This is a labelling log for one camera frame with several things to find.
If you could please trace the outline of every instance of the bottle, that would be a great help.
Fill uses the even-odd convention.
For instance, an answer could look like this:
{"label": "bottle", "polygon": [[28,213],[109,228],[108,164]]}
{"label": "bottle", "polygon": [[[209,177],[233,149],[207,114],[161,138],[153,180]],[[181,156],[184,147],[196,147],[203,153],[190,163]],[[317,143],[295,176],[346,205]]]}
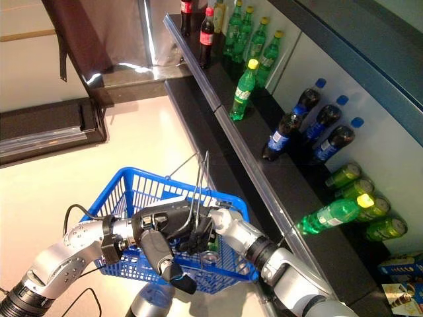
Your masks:
{"label": "bottle", "polygon": [[305,109],[304,117],[319,103],[321,99],[321,90],[325,85],[326,80],[324,78],[319,78],[314,87],[305,89],[299,97],[297,107],[303,107]]}
{"label": "bottle", "polygon": [[269,141],[264,145],[262,158],[266,160],[276,160],[287,145],[291,134],[299,129],[303,121],[304,108],[295,107],[289,114],[284,114],[279,122],[279,126]]}
{"label": "bottle", "polygon": [[384,241],[403,236],[407,230],[404,221],[387,217],[371,223],[365,231],[365,237],[369,241]]}
{"label": "bottle", "polygon": [[332,176],[325,181],[325,184],[329,188],[341,188],[359,178],[361,173],[361,168],[357,164],[349,163],[333,173]]}
{"label": "bottle", "polygon": [[257,59],[250,59],[247,70],[239,79],[237,90],[235,91],[235,98],[229,116],[233,121],[242,120],[244,117],[245,108],[249,101],[251,91],[254,89],[256,79],[254,70],[257,68]]}
{"label": "bottle", "polygon": [[200,67],[207,68],[210,64],[210,54],[212,52],[213,45],[213,8],[208,7],[206,9],[206,17],[201,24],[200,32],[200,43],[201,43],[201,52],[200,52]]}
{"label": "bottle", "polygon": [[263,45],[266,43],[266,28],[269,23],[269,19],[262,17],[260,20],[260,26],[251,38],[249,52],[247,54],[247,61],[251,58],[258,59],[263,50]]}
{"label": "bottle", "polygon": [[223,17],[225,16],[226,6],[223,0],[217,0],[214,5],[213,24],[214,32],[219,34],[222,31]]}
{"label": "bottle", "polygon": [[180,15],[182,16],[182,26],[180,33],[182,36],[189,36],[191,33],[191,14],[192,14],[192,0],[181,0]]}
{"label": "bottle", "polygon": [[243,55],[245,51],[245,46],[249,41],[251,31],[252,31],[252,13],[254,12],[254,8],[250,5],[247,7],[243,23],[239,29],[239,34],[235,39],[235,43],[233,44],[233,53],[232,53],[232,60],[235,63],[242,63],[244,61]]}
{"label": "bottle", "polygon": [[[344,95],[339,96],[338,99],[336,99],[336,104],[339,106],[345,106],[347,102],[348,97]],[[314,144],[323,134],[325,129],[341,118],[341,113],[341,110],[337,106],[332,104],[324,106],[317,114],[316,121],[304,131],[303,138],[305,143],[309,145]]]}
{"label": "bottle", "polygon": [[374,190],[375,186],[371,183],[371,180],[360,178],[359,180],[356,180],[335,192],[335,197],[354,199],[355,197],[362,194],[371,194]]}
{"label": "bottle", "polygon": [[284,36],[282,31],[276,31],[273,40],[264,50],[263,56],[260,58],[260,65],[258,66],[256,74],[257,87],[263,88],[267,82],[270,70],[279,56],[279,45],[282,36]]}
{"label": "bottle", "polygon": [[374,201],[367,194],[356,199],[339,199],[311,215],[304,216],[297,227],[303,234],[317,234],[325,229],[353,221],[360,213],[361,207],[368,208],[373,204]]}
{"label": "bottle", "polygon": [[376,218],[384,217],[391,208],[391,204],[384,197],[376,197],[375,205],[367,209],[362,209],[357,217],[359,222],[372,221]]}
{"label": "bottle", "polygon": [[241,17],[241,7],[243,6],[242,1],[237,1],[235,10],[233,11],[232,17],[229,19],[229,24],[226,32],[225,45],[223,47],[223,54],[226,56],[232,56],[233,44],[235,39],[238,37],[239,27],[243,23]]}
{"label": "bottle", "polygon": [[[359,128],[364,120],[357,117],[351,121],[352,127]],[[330,159],[341,148],[350,144],[355,138],[354,131],[345,125],[338,126],[329,137],[324,140],[314,151],[314,161],[324,163]]]}

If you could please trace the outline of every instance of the cola bottle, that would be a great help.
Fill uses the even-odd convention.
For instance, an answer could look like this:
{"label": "cola bottle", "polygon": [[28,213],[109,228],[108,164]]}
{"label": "cola bottle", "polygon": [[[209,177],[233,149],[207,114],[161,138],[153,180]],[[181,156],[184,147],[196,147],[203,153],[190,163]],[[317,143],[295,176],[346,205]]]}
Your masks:
{"label": "cola bottle", "polygon": [[276,160],[284,151],[291,134],[299,129],[305,111],[302,107],[295,107],[290,114],[284,114],[276,131],[264,145],[262,158]]}
{"label": "cola bottle", "polygon": [[180,15],[182,17],[182,25],[180,27],[180,33],[182,36],[189,36],[191,33],[191,13],[192,0],[181,0]]}
{"label": "cola bottle", "polygon": [[[351,121],[351,126],[359,128],[363,125],[363,123],[364,120],[357,117]],[[354,131],[346,125],[338,126],[332,131],[329,137],[315,149],[313,162],[326,162],[335,153],[341,150],[341,148],[350,144],[354,140],[355,136]]]}
{"label": "cola bottle", "polygon": [[213,8],[208,7],[206,9],[206,17],[201,24],[200,31],[200,43],[201,43],[201,52],[200,52],[200,67],[207,68],[210,64],[210,54],[212,52],[213,45],[213,34],[214,34],[214,24],[213,24]]}

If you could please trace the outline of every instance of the white floor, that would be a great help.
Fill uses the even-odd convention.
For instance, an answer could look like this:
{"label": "white floor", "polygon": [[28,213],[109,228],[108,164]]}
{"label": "white floor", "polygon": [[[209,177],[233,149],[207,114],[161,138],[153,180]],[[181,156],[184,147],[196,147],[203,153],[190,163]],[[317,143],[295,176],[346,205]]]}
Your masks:
{"label": "white floor", "polygon": [[[0,287],[15,286],[36,255],[61,238],[67,207],[89,207],[119,168],[135,166],[164,176],[194,153],[167,97],[115,105],[107,110],[106,122],[110,139],[105,144],[0,169]],[[191,160],[173,178],[194,184],[196,173]],[[75,210],[69,226],[80,218]],[[46,316],[61,316],[87,287],[96,291],[104,317],[119,317],[143,282],[92,273],[75,282]],[[243,283],[216,295],[178,292],[169,316],[260,317],[264,314],[253,290]],[[98,316],[92,295],[84,294],[66,316]]]}

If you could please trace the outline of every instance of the yellow bottle cap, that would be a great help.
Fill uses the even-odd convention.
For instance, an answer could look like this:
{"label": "yellow bottle cap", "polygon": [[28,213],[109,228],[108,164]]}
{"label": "yellow bottle cap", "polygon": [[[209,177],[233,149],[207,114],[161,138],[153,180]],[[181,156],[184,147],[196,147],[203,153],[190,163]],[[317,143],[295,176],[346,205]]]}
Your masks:
{"label": "yellow bottle cap", "polygon": [[360,207],[368,208],[375,204],[375,200],[368,194],[363,194],[357,197],[357,204]]}
{"label": "yellow bottle cap", "polygon": [[258,66],[258,60],[257,59],[250,59],[249,60],[249,69],[256,69]]}
{"label": "yellow bottle cap", "polygon": [[266,25],[266,24],[268,24],[269,23],[269,19],[268,18],[266,18],[266,17],[262,17],[262,19],[260,20],[260,24],[264,24],[264,25]]}
{"label": "yellow bottle cap", "polygon": [[284,35],[285,35],[285,33],[283,33],[282,31],[278,30],[278,31],[275,32],[275,38],[281,38]]}

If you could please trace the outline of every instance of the dark soda bottle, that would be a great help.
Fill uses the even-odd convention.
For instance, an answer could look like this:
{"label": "dark soda bottle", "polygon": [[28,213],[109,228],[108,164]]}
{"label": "dark soda bottle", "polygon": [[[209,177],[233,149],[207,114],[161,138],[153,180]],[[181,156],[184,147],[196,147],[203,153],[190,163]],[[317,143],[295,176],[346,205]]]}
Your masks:
{"label": "dark soda bottle", "polygon": [[189,36],[191,33],[191,13],[192,0],[181,0],[180,15],[182,16],[182,26],[180,27],[180,33],[182,36]]}
{"label": "dark soda bottle", "polygon": [[201,68],[207,68],[210,64],[210,54],[212,52],[213,34],[214,34],[213,8],[208,7],[206,9],[206,17],[203,23],[201,24],[201,31],[200,31],[200,43],[201,43],[200,67]]}
{"label": "dark soda bottle", "polygon": [[[359,128],[364,120],[357,117],[351,121],[351,126]],[[314,162],[324,163],[341,148],[350,144],[355,138],[354,131],[345,125],[338,126],[329,137],[324,140],[314,151]]]}
{"label": "dark soda bottle", "polygon": [[295,107],[290,114],[284,114],[279,122],[279,126],[269,141],[264,145],[262,158],[266,160],[276,160],[287,145],[291,134],[299,129],[303,121],[305,111],[302,107]]}
{"label": "dark soda bottle", "polygon": [[304,117],[319,103],[321,98],[321,89],[325,85],[326,80],[319,78],[317,79],[314,87],[305,89],[299,97],[297,106],[305,109]]}
{"label": "dark soda bottle", "polygon": [[[339,106],[344,106],[348,101],[347,96],[339,96],[336,99],[336,104]],[[325,129],[330,127],[332,124],[337,122],[341,118],[341,110],[339,107],[334,106],[333,104],[327,104],[319,111],[316,117],[316,121],[311,124],[304,131],[304,140],[307,144],[313,144],[317,139],[323,134]]]}

